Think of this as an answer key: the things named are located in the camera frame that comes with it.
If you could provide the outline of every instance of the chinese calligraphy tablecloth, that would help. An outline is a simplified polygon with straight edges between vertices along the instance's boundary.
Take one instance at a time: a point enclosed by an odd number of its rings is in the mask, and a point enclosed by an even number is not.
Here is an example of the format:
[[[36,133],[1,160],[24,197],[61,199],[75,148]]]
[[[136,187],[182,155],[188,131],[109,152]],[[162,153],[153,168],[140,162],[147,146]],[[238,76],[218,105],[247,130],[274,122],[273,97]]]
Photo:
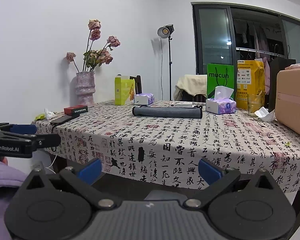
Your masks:
[[[156,101],[152,106],[168,104]],[[241,173],[266,168],[284,192],[300,190],[300,136],[278,122],[253,119],[240,109],[181,119],[133,116],[132,108],[98,103],[57,126],[53,132],[62,139],[58,156],[80,163],[99,157],[103,172],[195,189],[208,186],[198,173],[198,162],[205,157]],[[50,121],[34,122],[38,133],[51,132]]]

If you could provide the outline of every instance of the vase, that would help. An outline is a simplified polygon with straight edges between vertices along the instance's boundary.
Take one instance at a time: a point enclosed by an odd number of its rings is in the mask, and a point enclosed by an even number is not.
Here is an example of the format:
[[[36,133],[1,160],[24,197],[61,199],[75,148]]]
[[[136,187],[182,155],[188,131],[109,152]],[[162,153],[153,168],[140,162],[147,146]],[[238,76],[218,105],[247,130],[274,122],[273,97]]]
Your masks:
[[[83,71],[77,73],[75,93],[78,97],[78,104],[87,107],[94,106],[93,93],[95,91],[94,71]]]

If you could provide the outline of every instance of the lamp shade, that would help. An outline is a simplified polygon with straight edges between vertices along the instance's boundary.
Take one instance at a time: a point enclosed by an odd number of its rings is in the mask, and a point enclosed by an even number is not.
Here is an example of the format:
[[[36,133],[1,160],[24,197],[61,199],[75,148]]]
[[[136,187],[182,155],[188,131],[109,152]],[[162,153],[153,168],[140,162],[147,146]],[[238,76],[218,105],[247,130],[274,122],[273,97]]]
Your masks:
[[[165,25],[158,29],[158,35],[159,37],[165,39],[168,38],[171,35],[171,33],[173,33],[173,31],[174,31],[173,24]]]
[[[158,29],[158,35],[163,39],[168,38],[170,35],[169,29],[166,27],[160,27]]]

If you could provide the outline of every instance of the sliding glass door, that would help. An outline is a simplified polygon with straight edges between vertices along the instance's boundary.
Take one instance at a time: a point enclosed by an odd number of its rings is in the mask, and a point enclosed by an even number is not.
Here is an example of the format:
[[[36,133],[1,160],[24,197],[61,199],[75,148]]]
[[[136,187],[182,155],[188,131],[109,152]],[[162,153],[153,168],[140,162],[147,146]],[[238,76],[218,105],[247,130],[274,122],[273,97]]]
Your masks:
[[[281,17],[286,41],[286,58],[300,63],[300,23]]]
[[[233,65],[231,12],[228,7],[194,7],[196,28],[197,73],[207,74],[207,64]]]

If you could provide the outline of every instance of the blue gripper pad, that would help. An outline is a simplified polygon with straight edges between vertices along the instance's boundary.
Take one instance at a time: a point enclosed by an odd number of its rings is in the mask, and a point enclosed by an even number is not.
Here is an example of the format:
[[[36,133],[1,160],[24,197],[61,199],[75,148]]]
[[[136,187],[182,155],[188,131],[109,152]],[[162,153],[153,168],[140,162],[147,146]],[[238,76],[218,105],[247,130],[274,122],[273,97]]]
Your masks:
[[[217,168],[209,165],[204,159],[201,159],[198,164],[198,171],[200,176],[209,185],[222,178],[222,172]]]
[[[86,163],[86,165],[77,173],[77,177],[85,183],[92,185],[100,176],[101,171],[101,161],[96,158]]]
[[[33,124],[14,124],[10,128],[10,132],[18,134],[35,134],[37,127]]]

